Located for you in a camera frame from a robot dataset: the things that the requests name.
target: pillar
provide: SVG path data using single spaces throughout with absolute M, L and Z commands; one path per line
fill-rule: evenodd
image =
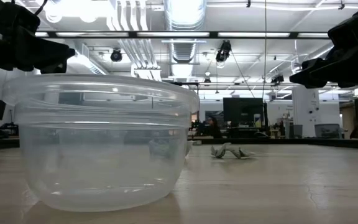
M 296 86 L 292 90 L 294 124 L 303 126 L 303 137 L 316 137 L 314 126 L 320 123 L 319 92 L 317 89 L 306 89 Z

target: wooden table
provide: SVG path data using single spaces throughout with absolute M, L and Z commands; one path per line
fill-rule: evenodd
M 171 194 L 128 210 L 73 213 L 39 202 L 18 149 L 0 150 L 0 223 L 358 223 L 358 150 L 245 146 L 251 159 L 194 146 Z

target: cable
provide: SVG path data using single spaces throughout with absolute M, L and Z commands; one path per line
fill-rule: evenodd
M 344 0 L 341 0 L 341 6 L 339 7 L 339 10 L 343 10 L 345 8 L 345 2 Z
M 47 2 L 48 2 L 48 0 L 44 0 L 44 2 L 39 7 L 39 9 L 34 13 L 34 15 L 38 16 L 38 14 L 40 14 L 42 12 L 42 10 L 44 9 L 44 6 L 47 4 Z
M 218 62 L 216 62 L 216 92 L 215 94 L 219 94 L 218 91 Z
M 211 64 L 212 64 L 212 61 L 213 61 L 213 60 L 210 60 L 210 61 L 209 61 L 208 67 L 206 68 L 206 71 L 205 71 L 205 72 L 208 72 L 208 70 L 209 70 L 209 68 L 210 68 L 210 66 L 211 66 Z
M 251 92 L 252 97 L 254 97 L 254 98 L 255 98 L 254 93 L 252 92 L 251 88 L 250 88 L 250 87 L 249 87 L 249 85 L 248 85 L 248 82 L 247 82 L 246 78 L 244 77 L 244 74 L 242 74 L 242 71 L 241 71 L 240 65 L 237 63 L 237 59 L 236 59 L 236 56 L 234 56 L 234 52 L 233 52 L 233 50 L 231 50 L 231 54 L 233 55 L 234 61 L 236 62 L 237 68 L 239 69 L 239 71 L 240 71 L 240 73 L 241 73 L 242 78 L 244 79 L 245 83 L 247 84 L 248 90 Z
M 266 84 L 266 65 L 267 64 L 267 0 L 265 0 L 265 67 L 264 67 L 264 85 L 262 89 L 262 100 L 265 96 L 265 84 Z

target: person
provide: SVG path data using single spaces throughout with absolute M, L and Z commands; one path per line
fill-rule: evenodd
M 222 132 L 218 126 L 218 121 L 216 120 L 216 118 L 213 116 L 209 116 L 207 119 L 207 123 L 209 124 L 209 126 L 207 127 L 207 134 L 216 139 L 222 138 Z

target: ventilation duct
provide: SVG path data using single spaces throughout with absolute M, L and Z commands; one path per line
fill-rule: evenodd
M 164 0 L 165 19 L 170 31 L 199 31 L 203 29 L 206 13 L 206 0 Z M 173 62 L 187 64 L 194 60 L 196 43 L 171 43 Z M 192 65 L 172 65 L 175 76 L 191 75 Z

